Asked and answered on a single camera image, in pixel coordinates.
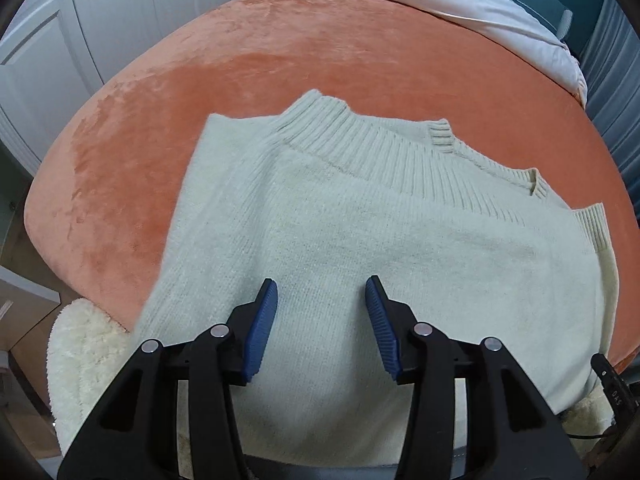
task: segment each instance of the blue gripper pad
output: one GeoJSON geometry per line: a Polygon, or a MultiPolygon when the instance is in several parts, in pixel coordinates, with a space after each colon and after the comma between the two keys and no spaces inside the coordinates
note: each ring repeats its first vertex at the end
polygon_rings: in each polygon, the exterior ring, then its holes
{"type": "Polygon", "coordinates": [[[278,286],[272,281],[262,298],[254,322],[244,340],[244,367],[242,375],[247,382],[260,370],[264,349],[267,346],[273,318],[278,308],[278,286]]]}
{"type": "Polygon", "coordinates": [[[367,280],[365,287],[365,303],[373,333],[376,335],[376,341],[378,342],[382,363],[385,365],[385,370],[391,374],[393,380],[396,380],[402,371],[398,352],[398,338],[391,328],[382,297],[371,278],[367,280]]]}

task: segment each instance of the white knit sweater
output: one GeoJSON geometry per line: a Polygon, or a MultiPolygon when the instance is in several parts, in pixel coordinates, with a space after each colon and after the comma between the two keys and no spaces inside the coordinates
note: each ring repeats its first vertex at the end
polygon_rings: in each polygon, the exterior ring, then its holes
{"type": "Polygon", "coordinates": [[[602,204],[569,209],[537,170],[485,158],[445,120],[359,116],[317,91],[277,117],[209,118],[131,349],[192,339],[273,278],[262,368],[233,390],[244,452],[394,463],[412,388],[383,369],[372,274],[450,338],[500,338],[554,410],[593,386],[618,295],[602,204]]]}

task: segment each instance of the wooden floor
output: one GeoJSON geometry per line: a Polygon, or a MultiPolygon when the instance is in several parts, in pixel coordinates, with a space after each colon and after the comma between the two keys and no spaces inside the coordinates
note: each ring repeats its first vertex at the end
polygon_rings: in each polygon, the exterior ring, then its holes
{"type": "Polygon", "coordinates": [[[62,308],[78,298],[78,294],[49,269],[33,247],[24,229],[22,212],[23,208],[19,207],[15,213],[0,253],[0,266],[57,291],[61,304],[11,348],[14,363],[22,372],[22,381],[14,380],[11,384],[14,396],[5,411],[31,453],[36,458],[47,458],[60,454],[52,418],[43,413],[50,408],[46,371],[47,343],[56,317],[62,308]],[[34,406],[33,402],[28,402],[28,398],[33,400],[34,394],[43,404],[34,406]]]}

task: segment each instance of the gray curtain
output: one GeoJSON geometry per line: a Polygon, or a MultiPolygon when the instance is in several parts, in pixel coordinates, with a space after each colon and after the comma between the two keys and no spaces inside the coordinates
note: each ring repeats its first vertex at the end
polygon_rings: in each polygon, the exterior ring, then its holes
{"type": "Polygon", "coordinates": [[[640,218],[640,40],[616,0],[604,0],[580,57],[587,115],[616,161],[640,218]]]}

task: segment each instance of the orange blanket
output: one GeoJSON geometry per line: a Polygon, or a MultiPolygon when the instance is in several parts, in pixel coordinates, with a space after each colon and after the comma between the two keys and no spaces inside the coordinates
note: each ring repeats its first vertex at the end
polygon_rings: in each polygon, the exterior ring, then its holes
{"type": "Polygon", "coordinates": [[[235,0],[162,40],[50,149],[27,200],[31,240],[78,293],[132,328],[207,115],[277,114],[311,88],[361,114],[447,118],[493,160],[537,167],[570,206],[604,202],[620,272],[609,357],[634,354],[638,226],[580,105],[500,45],[386,0],[235,0]]]}

